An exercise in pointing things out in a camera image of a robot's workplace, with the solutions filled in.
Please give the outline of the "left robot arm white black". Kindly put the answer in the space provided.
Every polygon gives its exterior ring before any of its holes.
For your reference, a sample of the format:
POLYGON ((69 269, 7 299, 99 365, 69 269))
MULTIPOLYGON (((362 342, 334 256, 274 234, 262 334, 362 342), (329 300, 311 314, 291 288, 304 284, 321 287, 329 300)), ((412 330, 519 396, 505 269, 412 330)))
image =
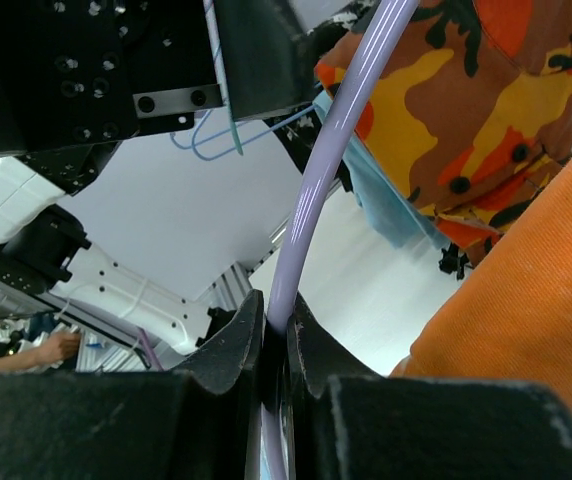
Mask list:
POLYGON ((0 1, 0 282, 191 353, 210 313, 111 259, 59 201, 131 138, 302 104, 313 64, 288 1, 0 1))

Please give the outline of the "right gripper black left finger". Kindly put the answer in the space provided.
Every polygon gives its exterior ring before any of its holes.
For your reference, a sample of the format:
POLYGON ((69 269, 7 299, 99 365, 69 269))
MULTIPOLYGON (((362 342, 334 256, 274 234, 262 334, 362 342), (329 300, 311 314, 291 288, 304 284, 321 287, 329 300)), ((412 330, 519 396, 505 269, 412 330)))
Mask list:
POLYGON ((0 479, 256 479, 264 300, 166 372, 0 375, 0 479))

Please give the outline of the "orange tie-dye trousers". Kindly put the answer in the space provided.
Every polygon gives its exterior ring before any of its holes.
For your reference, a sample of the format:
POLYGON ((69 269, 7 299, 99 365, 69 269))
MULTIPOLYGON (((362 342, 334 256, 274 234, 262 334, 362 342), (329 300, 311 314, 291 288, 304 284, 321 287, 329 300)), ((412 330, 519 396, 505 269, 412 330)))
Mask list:
POLYGON ((572 412, 572 159, 427 323, 394 375, 534 381, 572 412))

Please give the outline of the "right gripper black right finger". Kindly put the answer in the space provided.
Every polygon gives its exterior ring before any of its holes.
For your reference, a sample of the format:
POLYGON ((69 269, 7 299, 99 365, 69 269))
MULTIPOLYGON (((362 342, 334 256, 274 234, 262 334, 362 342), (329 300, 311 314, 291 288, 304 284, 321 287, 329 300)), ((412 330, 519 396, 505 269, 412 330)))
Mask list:
POLYGON ((288 326, 285 424, 293 479, 572 479, 572 417, 548 389, 380 376, 303 300, 288 326))

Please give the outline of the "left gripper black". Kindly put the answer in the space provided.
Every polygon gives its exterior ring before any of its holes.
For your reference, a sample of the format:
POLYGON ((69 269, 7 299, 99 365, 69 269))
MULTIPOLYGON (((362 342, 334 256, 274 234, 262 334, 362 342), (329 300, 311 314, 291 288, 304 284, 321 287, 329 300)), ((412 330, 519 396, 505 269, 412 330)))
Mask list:
MULTIPOLYGON (((232 117, 312 96, 314 52, 288 1, 215 1, 232 117)), ((0 156, 77 193, 117 146, 223 106, 201 1, 0 1, 0 156)))

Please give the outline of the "lilac plastic hanger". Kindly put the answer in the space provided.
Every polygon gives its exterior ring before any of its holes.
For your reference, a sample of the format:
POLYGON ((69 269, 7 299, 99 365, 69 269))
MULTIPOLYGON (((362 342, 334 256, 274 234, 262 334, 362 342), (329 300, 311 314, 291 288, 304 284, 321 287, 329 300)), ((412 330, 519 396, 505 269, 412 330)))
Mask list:
POLYGON ((377 7, 322 125, 287 225, 266 311, 262 348, 267 375, 263 381, 267 393, 262 406, 262 438, 273 479, 288 477, 282 447, 280 375, 287 352, 288 320, 313 233, 360 115, 417 6, 416 1, 382 1, 377 7))

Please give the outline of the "person hand in background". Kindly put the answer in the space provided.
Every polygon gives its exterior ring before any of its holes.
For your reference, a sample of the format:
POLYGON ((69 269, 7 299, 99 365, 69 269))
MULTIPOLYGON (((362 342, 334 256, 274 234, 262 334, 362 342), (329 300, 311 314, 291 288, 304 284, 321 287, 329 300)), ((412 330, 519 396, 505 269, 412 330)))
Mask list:
POLYGON ((38 347, 0 357, 0 374, 24 372, 65 361, 78 352, 80 342, 79 333, 54 333, 38 347))

